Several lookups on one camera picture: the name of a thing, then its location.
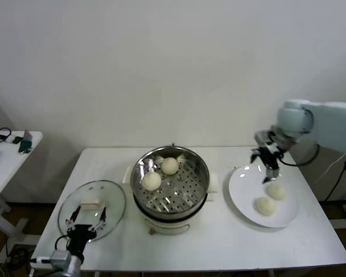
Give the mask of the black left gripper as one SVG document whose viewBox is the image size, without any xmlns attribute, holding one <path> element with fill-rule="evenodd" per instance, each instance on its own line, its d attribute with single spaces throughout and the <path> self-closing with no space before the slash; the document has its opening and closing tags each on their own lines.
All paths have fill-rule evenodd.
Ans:
<svg viewBox="0 0 346 277">
<path fill-rule="evenodd" d="M 96 238 L 95 231 L 101 231 L 106 226 L 106 207 L 103 208 L 99 221 L 94 225 L 76 224 L 76 219 L 80 212 L 81 206 L 72 213 L 69 219 L 66 219 L 67 236 L 70 239 L 67 247 L 72 256 L 82 256 L 86 244 L 89 240 Z"/>
</svg>

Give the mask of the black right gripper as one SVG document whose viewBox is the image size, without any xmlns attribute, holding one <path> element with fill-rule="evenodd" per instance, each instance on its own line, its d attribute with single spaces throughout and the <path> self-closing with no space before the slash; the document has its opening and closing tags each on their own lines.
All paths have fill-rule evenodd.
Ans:
<svg viewBox="0 0 346 277">
<path fill-rule="evenodd" d="M 272 154 L 266 147 L 252 149 L 250 161 L 254 162 L 259 157 L 267 168 L 265 171 L 265 178 L 263 179 L 262 183 L 266 184 L 279 178 L 279 164 L 277 162 L 276 155 Z"/>
</svg>

